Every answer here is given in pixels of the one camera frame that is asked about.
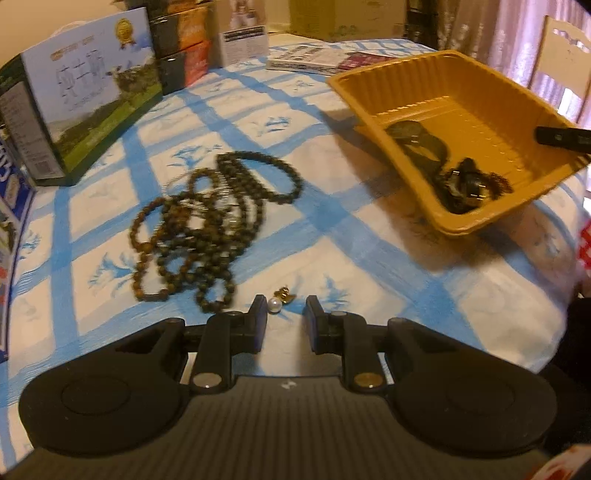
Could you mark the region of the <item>yellow plastic tray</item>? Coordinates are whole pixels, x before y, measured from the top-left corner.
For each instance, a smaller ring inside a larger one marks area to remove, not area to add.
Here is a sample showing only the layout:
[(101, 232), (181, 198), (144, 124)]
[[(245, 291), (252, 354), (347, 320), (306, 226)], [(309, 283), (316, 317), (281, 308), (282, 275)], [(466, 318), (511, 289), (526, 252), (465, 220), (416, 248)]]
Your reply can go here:
[[(586, 154), (539, 144), (538, 127), (571, 122), (525, 87), (456, 51), (356, 68), (327, 83), (349, 106), (416, 195), (429, 222), (448, 236), (471, 234), (545, 195), (587, 167)], [(450, 212), (426, 175), (388, 134), (416, 121), (448, 148), (448, 167), (465, 158), (508, 180), (511, 193), (466, 214)]]

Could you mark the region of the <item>black jewelry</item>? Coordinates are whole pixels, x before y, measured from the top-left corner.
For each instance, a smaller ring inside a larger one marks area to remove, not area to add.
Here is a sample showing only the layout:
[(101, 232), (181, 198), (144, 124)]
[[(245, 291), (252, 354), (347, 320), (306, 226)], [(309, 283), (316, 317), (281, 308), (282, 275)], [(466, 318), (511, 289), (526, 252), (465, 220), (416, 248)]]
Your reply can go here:
[(473, 158), (466, 157), (457, 166), (450, 167), (447, 144), (420, 122), (399, 121), (388, 126), (386, 133), (421, 171), (440, 202), (453, 214), (469, 213), (513, 192), (505, 177), (481, 170)]

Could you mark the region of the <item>white pearl earring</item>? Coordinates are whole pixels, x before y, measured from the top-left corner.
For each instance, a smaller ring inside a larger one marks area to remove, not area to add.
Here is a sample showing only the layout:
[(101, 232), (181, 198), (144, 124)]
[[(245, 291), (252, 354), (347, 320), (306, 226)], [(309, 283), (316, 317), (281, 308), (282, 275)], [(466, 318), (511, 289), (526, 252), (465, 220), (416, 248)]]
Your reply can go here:
[(267, 300), (267, 311), (270, 314), (278, 314), (283, 310), (284, 306), (287, 306), (296, 299), (296, 296), (290, 292), (290, 288), (287, 286), (280, 287), (273, 292), (273, 296)]

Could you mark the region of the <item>light wooden chair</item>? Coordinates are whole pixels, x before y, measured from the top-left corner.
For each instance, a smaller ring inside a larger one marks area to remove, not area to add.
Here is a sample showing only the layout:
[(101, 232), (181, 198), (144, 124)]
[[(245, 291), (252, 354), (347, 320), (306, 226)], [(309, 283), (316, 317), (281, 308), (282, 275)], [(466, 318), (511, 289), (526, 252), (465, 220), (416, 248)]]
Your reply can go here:
[(590, 101), (590, 39), (578, 27), (546, 15), (528, 88), (543, 98), (549, 87), (559, 92), (546, 102), (583, 126)]

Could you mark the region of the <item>blue white checkered tablecloth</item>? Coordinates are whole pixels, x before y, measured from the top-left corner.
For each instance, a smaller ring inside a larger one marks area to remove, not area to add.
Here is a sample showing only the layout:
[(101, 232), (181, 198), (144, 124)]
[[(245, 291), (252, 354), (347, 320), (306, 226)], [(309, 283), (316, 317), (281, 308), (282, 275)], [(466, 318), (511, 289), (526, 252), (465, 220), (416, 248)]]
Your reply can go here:
[(574, 286), (584, 173), (496, 225), (449, 238), (322, 77), (245, 61), (164, 98), (77, 185), (37, 193), (1, 367), (3, 468), (31, 448), (17, 403), (32, 378), (166, 317), (204, 322), (192, 291), (135, 300), (128, 230), (150, 200), (232, 150), (283, 158), (304, 178), (294, 204), (267, 206), (256, 242), (232, 266), (236, 309), (280, 287), (294, 293), (270, 316), (262, 353), (236, 357), (236, 372), (339, 370), (338, 359), (311, 352), (301, 316), (310, 295), (372, 323), (413, 319), (533, 370), (553, 356)]

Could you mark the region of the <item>red white checkered cloth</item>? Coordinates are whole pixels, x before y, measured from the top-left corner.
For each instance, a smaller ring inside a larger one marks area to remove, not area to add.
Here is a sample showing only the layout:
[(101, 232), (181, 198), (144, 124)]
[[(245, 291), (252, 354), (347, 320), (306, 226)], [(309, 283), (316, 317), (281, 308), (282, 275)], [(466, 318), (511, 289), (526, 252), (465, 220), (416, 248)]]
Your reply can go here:
[(578, 260), (586, 271), (591, 270), (591, 220), (580, 231)]

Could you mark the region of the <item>pink patterned curtain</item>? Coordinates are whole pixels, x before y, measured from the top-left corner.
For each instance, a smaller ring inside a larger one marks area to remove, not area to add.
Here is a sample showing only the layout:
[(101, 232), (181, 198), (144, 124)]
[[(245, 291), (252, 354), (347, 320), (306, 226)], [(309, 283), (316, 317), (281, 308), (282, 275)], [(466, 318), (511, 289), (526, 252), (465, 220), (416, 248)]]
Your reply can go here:
[(515, 82), (551, 89), (534, 72), (547, 16), (590, 33), (588, 1), (439, 1), (438, 44), (457, 50)]

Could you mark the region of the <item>blue milk carton box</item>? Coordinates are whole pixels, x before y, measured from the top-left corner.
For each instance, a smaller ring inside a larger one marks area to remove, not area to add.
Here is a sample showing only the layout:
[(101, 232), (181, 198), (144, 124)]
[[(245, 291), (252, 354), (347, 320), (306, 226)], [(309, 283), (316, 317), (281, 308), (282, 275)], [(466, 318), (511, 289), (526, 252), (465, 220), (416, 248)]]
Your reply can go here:
[(8, 326), (14, 271), (22, 230), (27, 223), (35, 189), (17, 166), (10, 149), (1, 141), (0, 159), (0, 307), (1, 362), (8, 359)]

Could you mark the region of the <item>bottom red instant noodle bowl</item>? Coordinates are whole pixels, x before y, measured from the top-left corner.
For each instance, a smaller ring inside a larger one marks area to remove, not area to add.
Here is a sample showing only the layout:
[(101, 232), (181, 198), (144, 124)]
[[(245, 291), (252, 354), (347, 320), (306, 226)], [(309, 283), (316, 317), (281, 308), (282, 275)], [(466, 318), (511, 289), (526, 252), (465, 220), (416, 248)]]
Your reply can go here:
[(211, 43), (199, 42), (193, 46), (157, 60), (162, 94), (190, 87), (208, 71)]

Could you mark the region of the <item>white and purple book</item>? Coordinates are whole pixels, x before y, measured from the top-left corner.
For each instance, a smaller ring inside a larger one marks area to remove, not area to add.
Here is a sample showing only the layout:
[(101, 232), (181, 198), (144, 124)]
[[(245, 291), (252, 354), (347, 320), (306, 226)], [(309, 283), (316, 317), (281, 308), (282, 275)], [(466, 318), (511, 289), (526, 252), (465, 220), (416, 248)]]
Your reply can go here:
[(271, 54), (266, 60), (266, 69), (332, 76), (390, 60), (393, 60), (393, 57), (363, 51), (298, 44)]

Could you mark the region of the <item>brown cardboard box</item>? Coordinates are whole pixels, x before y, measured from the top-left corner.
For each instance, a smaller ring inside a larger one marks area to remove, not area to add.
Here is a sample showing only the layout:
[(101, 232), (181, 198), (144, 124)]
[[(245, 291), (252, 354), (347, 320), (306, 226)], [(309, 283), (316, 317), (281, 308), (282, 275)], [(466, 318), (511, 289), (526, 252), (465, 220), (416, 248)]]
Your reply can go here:
[(290, 32), (327, 42), (402, 38), (405, 0), (290, 1)]

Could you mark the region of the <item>white green milk carton box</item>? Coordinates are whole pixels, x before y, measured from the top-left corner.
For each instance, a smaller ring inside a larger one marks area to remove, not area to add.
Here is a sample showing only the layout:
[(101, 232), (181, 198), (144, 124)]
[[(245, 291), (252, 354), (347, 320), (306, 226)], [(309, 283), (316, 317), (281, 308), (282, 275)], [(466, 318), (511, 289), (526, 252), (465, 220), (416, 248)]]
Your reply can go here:
[(42, 186), (75, 184), (161, 98), (143, 7), (67, 29), (1, 68), (1, 119)]

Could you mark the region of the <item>small white product box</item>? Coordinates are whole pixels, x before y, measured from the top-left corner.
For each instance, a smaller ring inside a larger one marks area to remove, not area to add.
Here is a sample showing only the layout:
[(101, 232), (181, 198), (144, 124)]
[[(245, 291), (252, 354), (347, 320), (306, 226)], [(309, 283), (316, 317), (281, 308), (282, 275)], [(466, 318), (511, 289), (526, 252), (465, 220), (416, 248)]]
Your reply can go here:
[(214, 1), (216, 62), (227, 67), (269, 53), (266, 9), (259, 0)]

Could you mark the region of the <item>middle orange instant noodle bowl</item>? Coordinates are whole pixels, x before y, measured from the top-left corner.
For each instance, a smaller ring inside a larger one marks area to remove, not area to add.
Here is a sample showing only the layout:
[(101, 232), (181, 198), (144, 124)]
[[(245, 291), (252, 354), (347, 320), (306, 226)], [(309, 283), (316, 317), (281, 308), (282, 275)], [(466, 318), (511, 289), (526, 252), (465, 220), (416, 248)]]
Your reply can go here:
[(211, 37), (211, 2), (152, 1), (146, 10), (157, 58), (179, 53)]

